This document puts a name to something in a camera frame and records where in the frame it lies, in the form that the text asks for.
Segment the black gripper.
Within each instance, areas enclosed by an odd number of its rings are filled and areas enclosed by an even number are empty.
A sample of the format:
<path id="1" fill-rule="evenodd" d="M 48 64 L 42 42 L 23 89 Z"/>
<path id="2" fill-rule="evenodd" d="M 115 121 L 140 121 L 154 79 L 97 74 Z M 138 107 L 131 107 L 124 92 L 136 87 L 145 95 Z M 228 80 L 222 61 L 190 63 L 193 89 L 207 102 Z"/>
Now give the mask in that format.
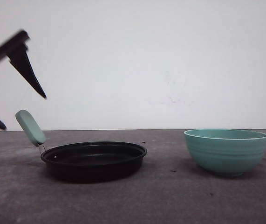
<path id="1" fill-rule="evenodd" d="M 21 76 L 33 87 L 33 89 L 43 98 L 47 98 L 38 79 L 36 78 L 29 58 L 27 56 L 27 46 L 25 42 L 29 36 L 25 30 L 20 30 L 7 41 L 0 45 L 0 61 L 4 57 L 10 59 L 10 63 L 21 74 Z M 0 129 L 6 130 L 7 127 L 0 120 Z"/>

